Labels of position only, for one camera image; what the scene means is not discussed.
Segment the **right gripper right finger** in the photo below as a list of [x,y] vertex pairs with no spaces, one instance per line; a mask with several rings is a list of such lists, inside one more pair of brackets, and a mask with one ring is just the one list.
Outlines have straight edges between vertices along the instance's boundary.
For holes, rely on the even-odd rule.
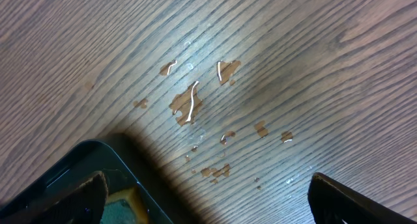
[[320,224],[416,224],[322,173],[311,178],[308,202],[315,222]]

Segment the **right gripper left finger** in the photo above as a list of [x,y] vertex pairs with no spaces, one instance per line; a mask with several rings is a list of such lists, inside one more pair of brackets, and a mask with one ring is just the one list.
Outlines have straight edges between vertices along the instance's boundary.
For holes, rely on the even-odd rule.
[[95,171],[57,195],[37,200],[29,207],[1,219],[3,224],[99,224],[108,197],[106,178]]

